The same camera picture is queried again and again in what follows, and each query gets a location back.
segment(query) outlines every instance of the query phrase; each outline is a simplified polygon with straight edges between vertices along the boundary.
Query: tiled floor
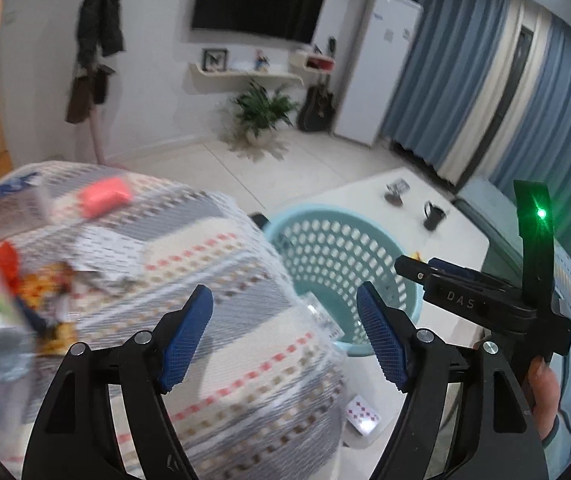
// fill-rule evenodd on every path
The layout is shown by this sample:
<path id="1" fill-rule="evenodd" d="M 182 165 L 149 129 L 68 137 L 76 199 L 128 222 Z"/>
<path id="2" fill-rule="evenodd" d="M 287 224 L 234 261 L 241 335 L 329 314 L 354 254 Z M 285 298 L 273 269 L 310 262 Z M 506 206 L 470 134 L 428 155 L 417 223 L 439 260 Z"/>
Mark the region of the tiled floor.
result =
<path id="1" fill-rule="evenodd" d="M 405 164 L 383 145 L 370 149 L 327 134 L 286 131 L 278 140 L 286 147 L 282 160 L 271 153 L 253 160 L 247 152 L 231 151 L 226 142 L 213 140 L 130 160 L 126 166 L 227 193 L 247 213 L 271 213 L 297 199 Z"/>

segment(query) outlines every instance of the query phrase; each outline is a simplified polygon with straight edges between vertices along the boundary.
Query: blue gripper pad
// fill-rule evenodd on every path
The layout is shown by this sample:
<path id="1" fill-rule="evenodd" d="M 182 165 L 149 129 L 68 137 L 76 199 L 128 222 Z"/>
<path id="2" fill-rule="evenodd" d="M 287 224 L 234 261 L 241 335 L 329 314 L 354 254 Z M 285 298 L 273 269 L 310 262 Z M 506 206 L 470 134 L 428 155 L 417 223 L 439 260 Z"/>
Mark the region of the blue gripper pad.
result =
<path id="1" fill-rule="evenodd" d="M 400 343 L 379 305 L 388 308 L 371 283 L 366 282 L 359 286 L 357 311 L 365 333 L 370 339 L 386 380 L 401 389 L 408 382 L 405 347 Z"/>
<path id="2" fill-rule="evenodd" d="M 200 294 L 191 300 L 189 312 L 163 352 L 163 368 L 159 383 L 167 392 L 175 384 L 181 383 L 186 376 L 192 356 L 212 317 L 214 300 L 209 288 L 202 287 Z"/>

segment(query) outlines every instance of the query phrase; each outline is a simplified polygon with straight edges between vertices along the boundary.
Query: acoustic guitar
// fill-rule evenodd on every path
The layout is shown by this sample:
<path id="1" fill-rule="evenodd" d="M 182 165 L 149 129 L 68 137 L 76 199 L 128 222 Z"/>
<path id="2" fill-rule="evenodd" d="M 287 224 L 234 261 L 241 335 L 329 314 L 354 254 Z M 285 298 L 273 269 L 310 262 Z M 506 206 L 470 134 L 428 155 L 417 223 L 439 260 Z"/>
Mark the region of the acoustic guitar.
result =
<path id="1" fill-rule="evenodd" d="M 337 51 L 337 41 L 328 38 L 328 54 L 335 56 Z M 328 75 L 320 75 L 316 85 L 308 89 L 305 103 L 299 112 L 296 125 L 302 132 L 325 132 L 334 118 L 335 109 L 332 106 L 334 94 L 329 91 Z"/>

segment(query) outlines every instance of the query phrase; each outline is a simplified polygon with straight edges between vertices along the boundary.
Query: white table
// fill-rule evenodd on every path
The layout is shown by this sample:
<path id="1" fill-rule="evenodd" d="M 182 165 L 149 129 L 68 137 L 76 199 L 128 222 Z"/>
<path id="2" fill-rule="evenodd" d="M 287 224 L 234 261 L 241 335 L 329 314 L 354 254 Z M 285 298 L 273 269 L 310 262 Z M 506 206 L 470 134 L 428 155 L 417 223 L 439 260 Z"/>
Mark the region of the white table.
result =
<path id="1" fill-rule="evenodd" d="M 403 178 L 410 190 L 403 194 L 403 206 L 395 207 L 384 199 L 386 185 Z M 446 211 L 447 218 L 437 230 L 423 227 L 424 204 L 430 201 Z M 488 238 L 462 213 L 428 185 L 421 177 L 403 168 L 373 176 L 339 189 L 311 197 L 304 203 L 319 203 L 351 209 L 376 222 L 392 234 L 406 254 L 419 251 L 421 258 L 441 258 L 453 264 L 480 270 L 488 252 Z M 423 303 L 420 328 L 429 328 L 450 344 L 472 346 L 479 327 L 436 306 Z M 344 367 L 349 398 L 360 394 L 381 415 L 381 422 L 366 439 L 347 428 L 344 440 L 350 448 L 341 450 L 339 478 L 369 478 L 403 406 L 405 395 L 385 380 L 376 356 L 354 357 Z"/>

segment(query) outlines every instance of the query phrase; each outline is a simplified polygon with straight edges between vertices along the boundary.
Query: figurine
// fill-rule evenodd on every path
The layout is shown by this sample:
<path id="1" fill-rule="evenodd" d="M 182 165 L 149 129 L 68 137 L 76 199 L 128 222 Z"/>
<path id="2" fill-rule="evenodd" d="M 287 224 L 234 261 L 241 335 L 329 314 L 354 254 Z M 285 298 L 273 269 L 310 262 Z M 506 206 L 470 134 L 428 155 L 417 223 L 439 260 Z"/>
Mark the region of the figurine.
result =
<path id="1" fill-rule="evenodd" d="M 256 72 L 267 72 L 270 66 L 270 60 L 263 54 L 263 51 L 258 48 L 254 58 L 254 70 Z"/>

